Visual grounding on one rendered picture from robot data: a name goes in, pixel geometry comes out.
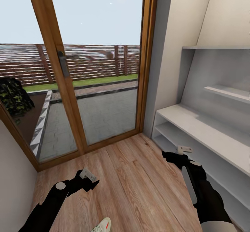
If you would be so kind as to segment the gym shoe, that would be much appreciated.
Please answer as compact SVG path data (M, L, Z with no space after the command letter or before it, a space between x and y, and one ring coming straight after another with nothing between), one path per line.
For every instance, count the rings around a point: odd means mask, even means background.
M111 219L106 217L91 232L110 232L110 229Z

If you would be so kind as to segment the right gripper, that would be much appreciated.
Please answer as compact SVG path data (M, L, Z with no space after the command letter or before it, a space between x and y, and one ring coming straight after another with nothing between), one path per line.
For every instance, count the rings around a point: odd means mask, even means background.
M178 162L179 159L181 159L181 158L188 159L188 156L185 155L185 154L178 155L178 154L175 154L173 152L164 152L164 151L162 151L162 155L163 155L163 158L166 158L166 161L168 163L174 163L177 167L178 167L177 162Z

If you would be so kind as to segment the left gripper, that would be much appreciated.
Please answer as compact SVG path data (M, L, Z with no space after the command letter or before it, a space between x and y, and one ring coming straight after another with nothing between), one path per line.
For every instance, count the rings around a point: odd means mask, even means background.
M82 179L80 177L80 174L81 174L81 170L79 170L77 173L76 173L76 176L74 178L74 180L77 182L77 190L80 190L80 189L84 189L86 192L88 192L90 189L94 189L97 184L99 183L99 180L95 181L95 182L92 182L89 178L84 178Z

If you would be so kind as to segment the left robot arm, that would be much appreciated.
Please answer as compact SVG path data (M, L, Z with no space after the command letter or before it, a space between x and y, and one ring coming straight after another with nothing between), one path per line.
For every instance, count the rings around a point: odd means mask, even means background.
M79 170L73 180L57 182L48 193L42 205L37 204L18 232L49 232L67 197L84 189L94 189L99 180L87 168Z

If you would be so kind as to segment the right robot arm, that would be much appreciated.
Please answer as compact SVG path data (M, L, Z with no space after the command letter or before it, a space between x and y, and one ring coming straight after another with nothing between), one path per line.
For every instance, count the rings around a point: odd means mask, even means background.
M186 146L177 146L175 149L175 153L162 151L163 158L166 158L168 163L174 163L182 171L193 206L197 208L203 232L237 232L224 209L222 197L206 180L202 165L183 154L192 153L193 149Z

